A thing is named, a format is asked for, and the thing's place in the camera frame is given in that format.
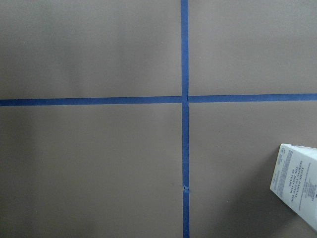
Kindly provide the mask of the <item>blue white milk carton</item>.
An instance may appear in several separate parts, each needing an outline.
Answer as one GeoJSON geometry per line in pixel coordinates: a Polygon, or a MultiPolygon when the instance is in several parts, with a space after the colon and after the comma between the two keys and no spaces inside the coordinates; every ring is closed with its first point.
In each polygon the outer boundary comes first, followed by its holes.
{"type": "Polygon", "coordinates": [[[314,230],[317,229],[317,150],[281,144],[270,190],[314,230]]]}

